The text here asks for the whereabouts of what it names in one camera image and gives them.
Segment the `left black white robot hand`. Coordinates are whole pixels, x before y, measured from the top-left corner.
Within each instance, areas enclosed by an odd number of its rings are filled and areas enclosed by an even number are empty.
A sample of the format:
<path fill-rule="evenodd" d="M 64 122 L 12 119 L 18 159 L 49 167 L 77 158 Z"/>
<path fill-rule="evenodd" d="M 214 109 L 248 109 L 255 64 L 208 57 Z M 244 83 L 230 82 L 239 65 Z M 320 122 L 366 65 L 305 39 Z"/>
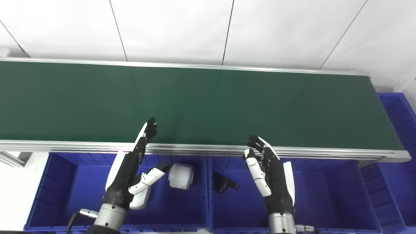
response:
<path fill-rule="evenodd" d="M 137 175 L 138 168 L 145 158 L 147 144 L 157 134 L 157 127 L 156 119 L 152 117 L 144 123 L 131 150 L 117 153 L 108 176 L 108 179 L 113 180 L 106 185 L 102 206 L 129 210 L 135 195 L 150 188 L 171 169 L 172 164 L 163 161 L 149 171 Z"/>

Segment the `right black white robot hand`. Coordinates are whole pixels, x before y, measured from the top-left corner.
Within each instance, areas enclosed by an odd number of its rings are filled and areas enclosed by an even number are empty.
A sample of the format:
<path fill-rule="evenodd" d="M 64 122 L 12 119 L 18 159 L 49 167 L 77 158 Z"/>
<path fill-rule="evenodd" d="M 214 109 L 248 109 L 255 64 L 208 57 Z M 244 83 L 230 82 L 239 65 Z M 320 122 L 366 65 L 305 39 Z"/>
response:
<path fill-rule="evenodd" d="M 285 170 L 273 147 L 263 138 L 250 135 L 244 159 L 260 194 L 264 197 L 268 214 L 290 214 L 294 216 L 294 179 L 292 170 Z"/>

